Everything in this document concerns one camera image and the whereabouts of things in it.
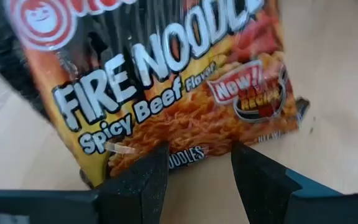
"instant noodle packet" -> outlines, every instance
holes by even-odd
[[[298,129],[278,0],[4,8],[43,108],[94,186],[162,141],[174,169]]]

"wooden table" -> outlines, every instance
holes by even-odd
[[[358,1],[283,0],[295,93],[312,102],[300,131],[255,148],[343,193],[358,192]],[[0,82],[0,189],[84,190],[53,128]],[[162,223],[247,223],[230,156],[171,175]]]

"black plastic holder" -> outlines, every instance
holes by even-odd
[[[167,178],[163,144],[94,190],[0,190],[0,223],[159,223]]]
[[[251,224],[358,224],[358,194],[342,195],[241,143],[231,160]]]

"red chili pepper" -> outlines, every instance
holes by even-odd
[[[184,0],[183,9],[185,12],[200,3],[200,0]]]
[[[234,46],[233,53],[227,58],[226,62],[246,62],[252,56],[256,56],[263,52],[269,53],[278,50],[279,46],[274,39],[274,35],[271,29],[258,37],[257,39],[253,40],[252,43],[242,49],[238,46]]]
[[[257,21],[250,21],[245,30],[236,35],[237,46],[240,49],[248,47],[256,38],[266,32],[266,29],[272,25],[272,18],[261,14]]]

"logo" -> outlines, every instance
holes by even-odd
[[[6,0],[6,9],[26,46],[57,50],[74,36],[77,17],[97,15],[137,0]]]

